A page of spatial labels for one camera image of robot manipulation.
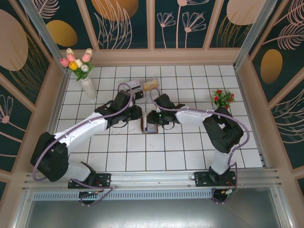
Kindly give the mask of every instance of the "artificial flower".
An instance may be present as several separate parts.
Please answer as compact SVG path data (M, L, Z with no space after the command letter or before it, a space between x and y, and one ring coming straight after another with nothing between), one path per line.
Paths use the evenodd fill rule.
M68 65L72 70L77 70L78 66L76 63L74 62L70 62L70 64Z
M66 58L61 58L59 61L63 67L68 67L68 65L70 64L70 61L68 61Z
M84 61L85 63L90 62L91 60L91 55L89 53L85 53L84 56L82 56L82 61Z
M81 69L83 72L88 72L89 67L88 67L87 65L83 64L83 65L80 67L80 69Z
M66 58L68 59L68 61L70 62L74 62L75 61L75 56L73 56L72 54L68 53L66 55Z
M78 68L80 68L83 65L82 61L79 58L75 59L74 62L77 64Z

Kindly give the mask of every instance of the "decorative wallpaper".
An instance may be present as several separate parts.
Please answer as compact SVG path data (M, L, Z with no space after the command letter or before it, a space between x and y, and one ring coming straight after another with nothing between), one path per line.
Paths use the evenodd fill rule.
M148 48L146 0L85 0L100 49Z
M252 63L268 101L304 67L304 2L290 0Z
M304 80L272 110L292 167L304 165Z
M11 172L31 114L0 85L0 170Z
M49 61L8 0L0 1L0 73L33 104Z
M155 48L202 48L214 0L155 0Z
M240 48L265 0L224 0L210 48Z

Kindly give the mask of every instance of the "flower bouquet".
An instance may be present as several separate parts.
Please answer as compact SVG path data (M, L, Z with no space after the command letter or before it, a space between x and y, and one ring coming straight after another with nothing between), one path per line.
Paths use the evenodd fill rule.
M66 58L61 58L60 64L63 67L69 68L77 76L77 81L80 80L86 95L91 100L94 100L97 97L97 92L91 79L88 77L88 74L94 68L94 65L90 64L92 53L92 49L88 48L80 60L79 58L76 59L73 50L68 48L66 50Z
M232 94L228 90L220 90L213 92L214 95L211 96L211 102L214 102L217 107L225 107L226 109L229 109L230 104L233 103L234 100L234 94Z

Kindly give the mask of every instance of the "white line drawing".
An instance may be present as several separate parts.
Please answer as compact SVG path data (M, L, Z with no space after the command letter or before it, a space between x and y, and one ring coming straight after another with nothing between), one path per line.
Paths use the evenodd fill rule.
M204 12L199 13L192 13L191 17L189 18L189 12L182 14L182 22L186 32L185 38L185 48L187 48L187 37L189 32L196 32L206 29L206 24L203 24L205 21Z
M166 46L163 28L175 25L176 22L173 19L174 19L174 17L172 16L172 13L164 13L163 15L162 15L162 13L157 14L157 20L160 23L160 26L162 29L161 30L162 31L162 40L163 40L163 44L164 44L165 48L167 48L167 46Z
M128 12L121 9L116 1L117 14L112 3L109 0L104 1L106 5L103 5L99 0L95 1L99 11L106 18L110 18L110 20L107 20L94 13L99 24L98 44L102 49L121 49L126 45L126 49L128 49L132 42L132 25ZM110 14L107 13L105 7L109 9Z

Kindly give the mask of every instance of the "white tile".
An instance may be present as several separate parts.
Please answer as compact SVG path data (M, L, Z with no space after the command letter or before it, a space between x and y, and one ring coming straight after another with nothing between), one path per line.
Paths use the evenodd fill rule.
M249 132L249 135L250 135L249 141L244 146L242 146L241 149L256 149L257 148L257 144L256 144L255 138L253 136L253 133ZM245 142L246 138L247 138L247 134L246 134L246 132L244 132L244 135L242 136L241 140L239 141L239 144L242 144L243 142Z
M141 120L129 121L128 125L128 134L142 134Z
M204 170L205 159L203 151L185 151L187 170Z
M110 135L109 152L127 151L127 135Z
M167 170L185 170L184 151L168 151L166 152Z
M66 92L64 105L78 105L80 102L81 91Z
M99 78L100 77L101 67L94 67L89 74L90 78Z
M90 140L91 139L88 138L80 144L72 144L72 147L69 148L69 151L71 153L88 153Z
M101 78L99 81L98 90L113 90L114 89L114 78Z
M209 89L194 89L196 102L210 102Z
M108 153L106 171L125 171L127 153Z
M195 102L193 89L179 89L179 101L182 102Z
M191 76L190 66L175 66L175 70L177 77Z
M175 77L162 77L161 78L162 89L176 89L176 78Z
M237 163L237 168L245 168L241 150L236 150L231 158L230 165Z
M147 151L164 151L164 136L163 134L148 134L146 135Z
M90 143L90 152L107 152L109 136L108 135L93 135Z
M80 104L81 105L90 105L90 104L95 104L96 103L96 98L91 100L85 93L85 91L82 91L81 94L81 99L80 99Z
M81 91L82 85L80 81L76 81L76 79L70 79L67 85L67 91Z
M106 165L106 153L89 153L87 164L96 172L104 172Z
M160 66L146 66L146 77L160 77L161 67Z
M191 76L206 76L204 66L190 66Z
M222 88L224 87L222 77L207 77L209 88Z
M165 152L147 152L147 171L166 170Z
M146 136L144 134L128 135L128 152L146 151Z
M98 91L97 104L105 104L113 100L113 91Z
M246 108L243 102L237 101L231 104L232 115L247 115Z
M77 119L86 119L95 111L95 104L81 104L78 109Z
M200 133L183 134L184 148L186 151L202 150Z
M208 89L207 77L193 77L193 88L195 89Z
M224 81L224 86L225 88L229 89L229 88L238 88L238 81L237 81L237 78L234 76L234 77L223 77L223 81Z
M169 96L170 98L170 101L176 103L179 101L179 97L178 97L178 94L177 94L177 90L176 89L170 89L170 90L167 90L167 89L163 89L162 90L162 94L166 94Z
M130 66L118 66L116 67L116 77L128 77L131 76L131 67Z
M220 76L218 66L205 66L207 76Z
M76 119L79 105L64 105L60 119Z
M115 72L116 72L116 67L114 66L104 66L101 68L101 74L100 77L101 78L107 78L107 77L115 77Z
M146 77L146 67L144 66L132 66L131 77Z
M203 142L203 150L214 150L214 146L207 133L201 133L201 140Z
M255 150L242 150L243 158L244 158L244 163L246 168L262 168L262 162L260 155L257 151Z
M183 151L182 134L165 134L166 151Z
M191 77L178 77L177 87L179 89L192 89L193 85L192 85Z
M110 127L110 134L127 134L128 124L125 124L125 122L120 121L118 124L115 124L114 127Z
M235 76L235 72L232 65L220 65L220 73L222 76Z
M75 120L59 120L56 132L62 132L75 125Z
M175 77L175 66L161 66L162 77Z
M146 152L127 153L127 171L145 171Z

